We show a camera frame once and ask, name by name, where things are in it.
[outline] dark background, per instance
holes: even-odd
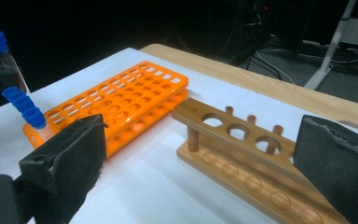
[[[236,57],[260,40],[247,28],[257,13],[289,49],[296,50],[303,38],[327,44],[346,3],[0,0],[0,31],[30,91],[36,91],[122,49],[153,43],[212,59]]]

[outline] orange test tube rack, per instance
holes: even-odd
[[[51,130],[58,133],[70,123],[102,114],[106,156],[109,157],[164,117],[187,96],[188,79],[150,62],[142,62],[76,97],[51,108],[44,115]],[[34,148],[44,143],[26,123],[23,131]]]

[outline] rack hole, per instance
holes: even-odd
[[[111,94],[113,92],[115,92],[115,90],[109,90],[109,91],[106,92],[106,95]]]
[[[48,118],[49,119],[55,119],[55,118],[57,118],[57,116],[60,114],[60,112],[58,112],[58,111],[53,111],[53,112],[51,112],[51,113],[49,113],[48,114]]]
[[[141,94],[140,92],[136,92],[136,93],[134,93],[133,95],[134,95],[134,96],[137,96],[137,97],[142,96],[142,94]]]
[[[269,136],[259,137],[255,146],[260,150],[269,155],[279,155],[281,150],[281,144],[278,140]]]
[[[60,117],[59,119],[54,120],[54,124],[59,124],[64,120],[64,117]]]
[[[93,107],[92,109],[89,110],[89,114],[90,115],[99,114],[100,111],[101,111],[101,109],[99,107]]]
[[[112,80],[110,80],[110,84],[116,85],[116,84],[118,84],[118,80],[112,79]]]
[[[87,106],[91,105],[91,102],[86,102],[85,104],[83,104],[81,107],[82,108],[86,108]]]
[[[117,112],[119,109],[120,109],[120,106],[114,105],[114,106],[110,107],[108,111],[109,111],[109,113],[115,113],[115,112]]]
[[[86,97],[79,97],[79,98],[77,98],[76,99],[76,102],[78,103],[78,104],[81,104],[81,103],[83,103],[84,101],[86,100]]]
[[[117,114],[117,118],[118,118],[118,119],[124,119],[124,118],[126,118],[128,115],[129,115],[129,112],[127,112],[127,111],[122,111],[122,112],[120,112],[120,113]]]
[[[111,105],[112,104],[112,101],[103,101],[102,103],[101,103],[101,106],[109,106],[109,105]]]
[[[118,85],[117,87],[118,88],[123,88],[123,87],[125,87],[126,86],[126,84],[125,83],[121,83],[120,85]]]
[[[144,97],[144,98],[142,98],[142,100],[143,100],[145,103],[151,101],[151,99],[150,99],[149,97]]]
[[[88,96],[94,96],[96,95],[98,92],[97,91],[89,91]]]
[[[62,107],[62,110],[69,110],[69,109],[71,109],[72,107],[74,107],[72,104],[64,105],[64,106]]]
[[[121,78],[129,78],[130,76],[128,74],[121,75]]]
[[[139,108],[141,108],[141,106],[138,105],[138,104],[130,105],[131,110],[136,110],[136,109],[139,109]]]
[[[209,126],[219,127],[223,124],[223,117],[215,113],[210,113],[205,115],[202,121]]]
[[[123,98],[123,94],[121,94],[121,93],[118,93],[118,94],[116,94],[116,95],[114,95],[113,97],[112,97],[112,100],[119,100],[119,99],[121,99],[121,98]]]
[[[73,116],[75,113],[77,113],[79,110],[78,109],[74,109],[71,112],[69,112],[68,116]]]
[[[100,90],[102,90],[102,91],[105,91],[107,88],[108,88],[107,85],[102,85],[102,86],[100,86]]]
[[[129,104],[130,102],[131,102],[131,99],[124,99],[124,100],[121,101],[121,103],[122,103],[123,105],[127,105],[127,104]]]
[[[164,75],[162,78],[164,79],[170,79],[172,76],[170,74]]]
[[[142,128],[144,127],[144,124],[142,123],[142,121],[138,121],[138,122],[132,124],[131,127],[135,132],[138,132],[138,131],[142,130]]]
[[[169,89],[171,87],[170,84],[164,84],[162,85],[162,89]]]
[[[102,100],[102,99],[103,99],[102,96],[97,96],[97,97],[94,98],[94,101],[99,101],[99,100]]]
[[[181,80],[179,77],[174,78],[173,80],[171,80],[172,83],[179,83]]]
[[[227,133],[238,140],[244,140],[249,132],[248,127],[239,123],[232,124],[227,129]]]

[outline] test tube rack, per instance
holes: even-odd
[[[172,117],[187,126],[177,156],[279,223],[348,223],[291,163],[296,144],[282,126],[232,114],[191,98],[177,106]]]
[[[188,79],[142,62],[44,113],[55,133],[75,120],[102,114],[109,157],[187,98]],[[34,148],[44,141],[28,123],[23,132]]]

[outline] metal stand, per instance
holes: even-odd
[[[344,14],[342,15],[342,18],[339,20],[336,32],[333,35],[333,38],[331,40],[330,46],[327,50],[327,53],[324,56],[324,61],[322,62],[322,65],[318,69],[318,71],[316,71],[315,74],[313,74],[313,76],[310,78],[310,80],[305,84],[305,86],[304,86],[305,88],[311,89],[311,90],[316,90],[316,88],[318,88],[318,86],[321,84],[321,82],[324,80],[324,78],[330,72],[329,65],[331,63],[331,60],[333,59],[334,52],[336,51],[338,43],[341,40],[341,37],[347,28],[347,22],[351,16],[351,12],[352,12],[355,4],[356,4],[356,0],[350,0],[348,2],[347,7],[345,8]]]

